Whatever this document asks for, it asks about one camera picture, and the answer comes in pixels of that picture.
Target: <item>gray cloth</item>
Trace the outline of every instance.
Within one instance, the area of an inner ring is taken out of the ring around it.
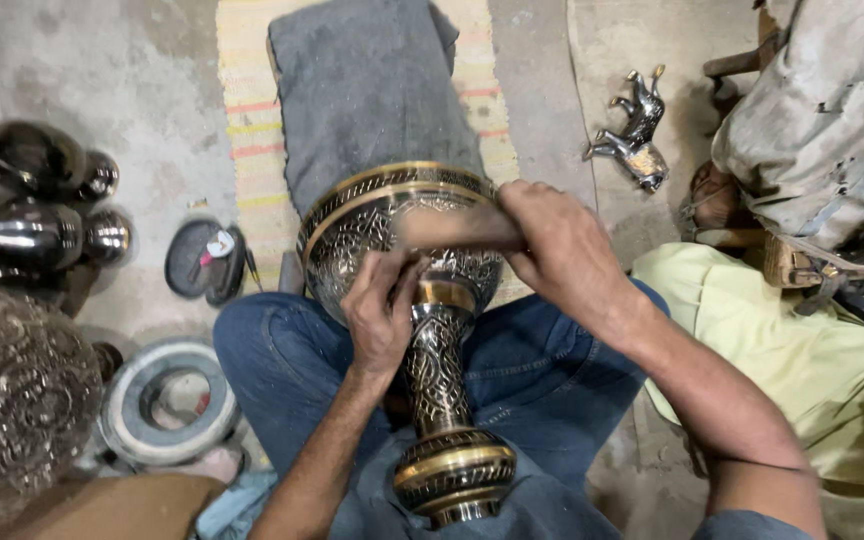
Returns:
[[[540,469],[520,448],[511,492],[498,517],[452,523],[438,531],[409,513],[392,492],[402,452],[415,442],[402,429],[352,479],[329,538],[337,540],[563,539],[618,540],[618,530],[586,498]],[[751,511],[725,511],[706,519],[696,540],[808,540],[797,527]]]
[[[831,251],[864,225],[864,1],[802,0],[791,24],[712,158],[770,229]]]
[[[428,0],[332,0],[271,21],[285,180],[300,216],[377,166],[433,161],[484,176],[450,78],[457,37]]]

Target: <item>beige cloth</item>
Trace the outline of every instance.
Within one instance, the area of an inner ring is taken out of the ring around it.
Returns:
[[[708,246],[666,244],[635,261],[672,318],[784,412],[823,479],[829,529],[864,540],[864,325],[833,307],[811,317],[762,273]],[[675,414],[651,381],[659,411]]]

